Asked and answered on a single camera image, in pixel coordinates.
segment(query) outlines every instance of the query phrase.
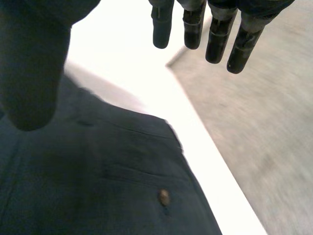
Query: button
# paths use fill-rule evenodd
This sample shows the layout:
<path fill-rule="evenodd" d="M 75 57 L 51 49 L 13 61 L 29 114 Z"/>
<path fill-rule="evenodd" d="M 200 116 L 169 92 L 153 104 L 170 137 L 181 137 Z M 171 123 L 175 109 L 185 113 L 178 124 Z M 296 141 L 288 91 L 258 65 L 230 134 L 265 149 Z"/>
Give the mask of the button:
<path fill-rule="evenodd" d="M 159 200 L 163 206 L 168 206 L 170 204 L 170 195 L 167 190 L 161 189 L 159 193 Z"/>

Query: gloved hand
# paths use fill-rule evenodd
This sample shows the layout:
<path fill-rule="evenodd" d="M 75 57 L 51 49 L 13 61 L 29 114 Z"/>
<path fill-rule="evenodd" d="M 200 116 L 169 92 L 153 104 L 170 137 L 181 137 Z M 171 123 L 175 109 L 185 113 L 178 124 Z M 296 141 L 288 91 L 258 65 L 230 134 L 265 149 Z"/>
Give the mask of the gloved hand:
<path fill-rule="evenodd" d="M 6 113 L 25 131 L 47 125 L 56 108 L 56 93 L 71 26 L 100 0 L 0 0 L 0 116 Z M 149 0 L 153 6 L 154 44 L 168 44 L 174 0 Z M 185 44 L 200 44 L 206 0 L 178 0 L 185 9 Z M 218 63 L 237 7 L 242 25 L 228 70 L 243 69 L 264 25 L 294 0 L 209 0 L 212 25 L 206 59 Z"/>
<path fill-rule="evenodd" d="M 149 0 L 152 8 L 153 43 L 166 48 L 170 38 L 172 11 L 175 0 Z M 221 61 L 237 14 L 242 22 L 230 54 L 227 70 L 240 73 L 257 43 L 264 27 L 294 0 L 208 0 L 212 12 L 205 58 L 217 64 Z M 185 45 L 197 49 L 200 44 L 206 0 L 178 0 L 184 8 Z"/>

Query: floor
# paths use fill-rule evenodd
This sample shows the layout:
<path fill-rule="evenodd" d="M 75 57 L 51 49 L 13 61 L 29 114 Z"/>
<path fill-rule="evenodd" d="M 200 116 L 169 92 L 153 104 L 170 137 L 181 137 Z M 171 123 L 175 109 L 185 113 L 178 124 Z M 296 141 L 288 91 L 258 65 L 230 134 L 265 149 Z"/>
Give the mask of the floor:
<path fill-rule="evenodd" d="M 246 68 L 197 50 L 172 65 L 269 235 L 313 234 L 313 1 L 297 0 L 263 32 Z"/>

